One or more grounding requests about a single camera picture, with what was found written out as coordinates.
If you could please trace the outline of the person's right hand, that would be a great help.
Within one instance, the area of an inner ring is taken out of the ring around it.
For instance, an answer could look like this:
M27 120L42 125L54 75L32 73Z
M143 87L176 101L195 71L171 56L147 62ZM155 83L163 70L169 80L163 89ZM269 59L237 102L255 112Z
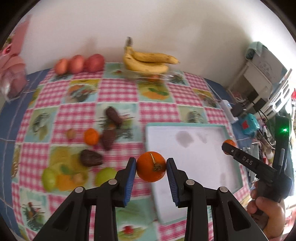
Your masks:
M250 192L252 200L247 205L247 212L251 215L258 209L263 211L269 217L268 223L263 232L269 240L280 240L285 228L285 202L282 199L280 203L261 197L257 194L257 182Z

